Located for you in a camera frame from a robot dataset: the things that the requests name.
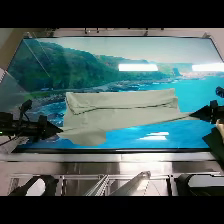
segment beige cloth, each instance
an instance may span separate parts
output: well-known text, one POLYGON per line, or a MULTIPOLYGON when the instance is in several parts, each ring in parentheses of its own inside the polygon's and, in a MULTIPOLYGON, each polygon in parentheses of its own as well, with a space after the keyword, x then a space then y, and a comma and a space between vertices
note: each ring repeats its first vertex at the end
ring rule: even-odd
POLYGON ((181 113, 174 89, 138 92, 66 93, 64 132, 75 144, 95 146, 106 132, 189 117, 181 113))

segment turquoise water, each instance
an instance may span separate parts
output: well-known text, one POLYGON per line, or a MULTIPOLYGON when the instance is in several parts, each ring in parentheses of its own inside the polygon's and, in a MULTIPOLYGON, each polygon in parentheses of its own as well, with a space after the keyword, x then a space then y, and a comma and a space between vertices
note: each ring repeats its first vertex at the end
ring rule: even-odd
MULTIPOLYGON (((217 86, 224 86, 222 77, 207 77, 194 80, 174 80, 172 83, 154 83, 151 85, 139 86, 139 90, 163 90, 175 88, 176 96, 179 99, 181 112, 193 112, 205 105, 209 105, 211 100, 217 100, 219 105, 224 105, 224 99, 215 93, 217 86)), ((57 112, 60 116, 50 120, 58 126, 63 124, 63 114, 65 113, 65 102, 43 106, 40 111, 46 115, 57 112)), ((73 144, 67 139, 49 139, 38 143, 28 143, 21 147, 26 148, 208 148, 202 137, 209 134, 214 125, 196 121, 176 121, 161 124, 144 125, 111 131, 107 133, 107 141, 96 147, 83 147, 73 144), (149 140, 146 138, 155 132, 168 132, 163 140, 149 140)))

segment fabric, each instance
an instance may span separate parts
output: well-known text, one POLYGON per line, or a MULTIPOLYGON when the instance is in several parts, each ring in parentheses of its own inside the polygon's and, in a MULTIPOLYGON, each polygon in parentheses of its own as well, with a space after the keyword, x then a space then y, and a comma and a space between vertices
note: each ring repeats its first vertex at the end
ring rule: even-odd
POLYGON ((75 144, 95 146, 106 141, 106 132, 132 126, 189 117, 181 113, 174 89, 139 92, 66 93, 64 132, 60 137, 75 144))

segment black border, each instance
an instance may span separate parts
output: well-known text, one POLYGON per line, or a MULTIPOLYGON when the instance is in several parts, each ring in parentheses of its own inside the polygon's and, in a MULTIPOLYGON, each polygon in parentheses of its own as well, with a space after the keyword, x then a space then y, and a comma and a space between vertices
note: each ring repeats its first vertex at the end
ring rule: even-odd
MULTIPOLYGON (((185 37, 185 36, 63 36, 63 37, 169 37, 169 38, 197 38, 197 39, 209 39, 211 40, 213 46, 215 47, 220 59, 224 62, 224 59, 222 58, 219 50, 217 49, 216 45, 214 44, 214 41, 212 38, 203 38, 203 37, 185 37)), ((32 38, 32 39, 41 39, 41 38, 61 38, 61 37, 40 37, 40 38, 32 38)), ((16 52, 11 59, 7 70, 9 66, 11 65, 17 50, 19 49, 23 39, 20 41, 16 52)), ((82 149, 82 148, 71 148, 71 149, 66 149, 66 148, 16 148, 12 153, 41 153, 41 154, 125 154, 125 153, 192 153, 192 152, 211 152, 210 148, 133 148, 133 149, 125 149, 125 148, 101 148, 101 149, 82 149)))

